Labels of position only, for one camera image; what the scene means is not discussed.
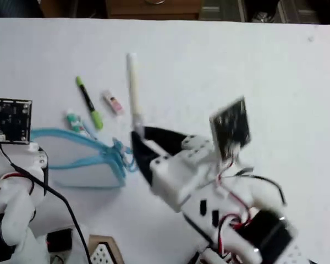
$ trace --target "white table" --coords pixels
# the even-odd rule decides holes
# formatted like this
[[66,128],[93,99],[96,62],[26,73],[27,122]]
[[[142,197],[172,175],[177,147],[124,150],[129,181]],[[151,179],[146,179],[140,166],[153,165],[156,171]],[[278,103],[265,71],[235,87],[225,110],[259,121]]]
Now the white table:
[[[32,127],[63,128],[67,108],[88,115],[74,82],[81,75],[104,115],[101,138],[127,142],[130,51],[148,125],[210,136],[209,115],[246,97],[252,143],[243,158],[281,183],[301,247],[330,263],[330,26],[0,19],[0,97],[32,99]],[[105,89],[124,106],[121,118],[100,99]],[[195,251],[199,235],[140,174],[120,191],[60,191],[91,233],[115,237],[126,263],[185,263]],[[32,227],[69,223],[49,196]]]

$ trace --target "white 3d-printed part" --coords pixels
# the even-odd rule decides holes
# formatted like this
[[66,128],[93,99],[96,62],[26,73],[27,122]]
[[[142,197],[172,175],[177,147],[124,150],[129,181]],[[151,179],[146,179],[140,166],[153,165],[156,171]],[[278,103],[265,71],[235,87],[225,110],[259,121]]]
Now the white 3d-printed part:
[[91,256],[91,261],[93,264],[116,264],[112,261],[108,248],[103,244],[99,244],[97,246],[96,250]]

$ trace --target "black cable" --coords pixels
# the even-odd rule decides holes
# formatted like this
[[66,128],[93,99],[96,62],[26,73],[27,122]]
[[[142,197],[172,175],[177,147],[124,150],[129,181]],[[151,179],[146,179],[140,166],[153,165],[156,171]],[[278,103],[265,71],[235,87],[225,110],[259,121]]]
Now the black cable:
[[32,174],[30,174],[25,169],[23,169],[23,168],[17,166],[16,164],[14,164],[11,161],[11,159],[9,158],[9,156],[7,156],[7,154],[2,149],[1,143],[0,143],[0,151],[1,151],[2,155],[4,155],[4,157],[9,161],[11,167],[13,167],[15,169],[15,171],[21,173],[24,177],[32,180],[33,182],[35,182],[36,184],[38,184],[40,187],[44,188],[49,193],[55,195],[56,197],[58,197],[60,200],[62,200],[64,202],[64,204],[67,207],[67,210],[69,211],[69,213],[71,215],[72,221],[73,221],[73,223],[74,223],[74,225],[76,227],[76,230],[77,230],[77,232],[79,234],[79,237],[81,238],[81,241],[82,241],[82,244],[83,244],[83,248],[84,248],[85,253],[86,253],[86,256],[87,256],[88,264],[92,264],[92,261],[91,261],[90,256],[89,256],[89,251],[88,251],[88,247],[87,247],[86,241],[84,240],[82,231],[81,231],[81,229],[80,229],[80,227],[78,225],[78,222],[77,222],[77,219],[75,217],[75,214],[73,213],[72,208],[71,208],[69,202],[67,201],[67,199],[62,194],[60,194],[59,192],[57,192],[53,188],[51,188],[49,185],[47,185],[44,182],[42,182],[42,181],[38,180],[37,178],[35,178]]
[[36,214],[37,214],[37,210],[34,210],[33,216],[32,216],[32,218],[30,219],[29,222],[32,222],[33,221],[33,219],[35,218]]
[[53,261],[55,260],[55,258],[58,258],[62,262],[62,264],[65,263],[64,260],[62,259],[62,257],[60,257],[58,255],[55,255],[54,258],[53,258]]
[[266,182],[268,182],[268,183],[274,185],[274,186],[279,190],[282,204],[283,204],[284,206],[287,205],[287,203],[286,203],[286,199],[285,199],[285,195],[284,195],[284,192],[282,191],[281,186],[280,186],[278,183],[276,183],[275,181],[270,180],[270,179],[265,178],[265,177],[262,177],[262,176],[252,175],[252,174],[236,174],[235,177],[252,178],[252,179],[258,179],[258,180],[264,180],[264,181],[266,181]]
[[235,176],[242,175],[242,174],[245,174],[245,173],[248,173],[248,172],[253,172],[253,171],[254,171],[253,167],[247,167],[247,168],[244,168],[244,169],[239,170],[238,172],[236,172]]

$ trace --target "floor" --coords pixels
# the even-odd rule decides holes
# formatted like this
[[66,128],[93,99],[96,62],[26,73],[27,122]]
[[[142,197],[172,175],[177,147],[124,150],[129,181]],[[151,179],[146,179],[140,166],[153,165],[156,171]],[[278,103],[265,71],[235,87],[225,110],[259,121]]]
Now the floor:
[[[254,0],[205,0],[202,20],[249,21]],[[280,0],[275,23],[321,24],[311,0]]]

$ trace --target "black circuit board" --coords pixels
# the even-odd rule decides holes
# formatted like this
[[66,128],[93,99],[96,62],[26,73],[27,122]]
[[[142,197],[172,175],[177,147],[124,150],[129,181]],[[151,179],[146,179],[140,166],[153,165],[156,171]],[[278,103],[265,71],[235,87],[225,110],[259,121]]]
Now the black circuit board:
[[29,144],[32,101],[0,98],[0,142]]
[[244,147],[250,142],[250,133],[244,97],[220,110],[210,119],[215,147],[225,161],[228,159],[232,146],[239,144]]

